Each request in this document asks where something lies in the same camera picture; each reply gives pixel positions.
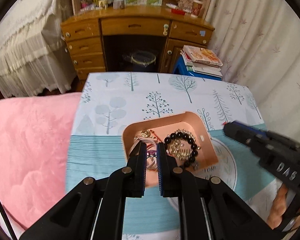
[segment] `wooden desk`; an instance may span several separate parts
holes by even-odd
[[[159,58],[161,73],[171,73],[184,45],[205,48],[214,27],[201,18],[172,14],[163,7],[130,6],[88,11],[61,24],[68,51],[80,80],[90,72],[106,71],[103,40],[111,35],[163,37],[165,48]]]

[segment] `blue stool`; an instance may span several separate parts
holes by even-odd
[[[184,76],[193,76],[193,77],[221,80],[221,77],[215,77],[215,76],[210,76],[210,75],[206,75],[206,74],[196,73],[193,71],[188,71],[185,62],[183,61],[182,56],[179,57],[178,61],[174,65],[172,73],[184,75]]]

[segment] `stack of books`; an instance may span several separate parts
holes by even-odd
[[[222,78],[223,64],[212,50],[185,45],[180,54],[188,71]]]

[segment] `printed circle on tablecloth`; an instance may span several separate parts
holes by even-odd
[[[238,177],[238,169],[234,157],[229,148],[223,142],[214,137],[211,138],[211,142],[219,162],[205,169],[194,171],[193,174],[194,176],[202,179],[210,179],[213,176],[217,176],[232,190],[234,190]],[[179,211],[178,198],[168,198],[168,200],[173,208]]]

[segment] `desk drawer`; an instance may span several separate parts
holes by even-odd
[[[98,53],[90,53],[82,56],[71,56],[72,62],[74,64],[75,69],[87,68],[87,67],[105,67],[105,63],[103,61],[103,54]]]
[[[66,41],[100,36],[98,20],[86,20],[62,27]]]
[[[86,67],[77,69],[77,75],[80,80],[86,80],[88,78],[89,73],[92,72],[104,72],[106,71],[105,67]]]
[[[78,41],[69,41],[67,42],[67,46],[70,55],[102,52],[100,37],[93,37]]]
[[[183,41],[191,41],[204,46],[207,46],[212,35],[212,30],[204,27],[172,21],[170,38],[175,38]]]
[[[101,20],[103,35],[138,34],[167,36],[170,20],[147,17],[122,17]]]

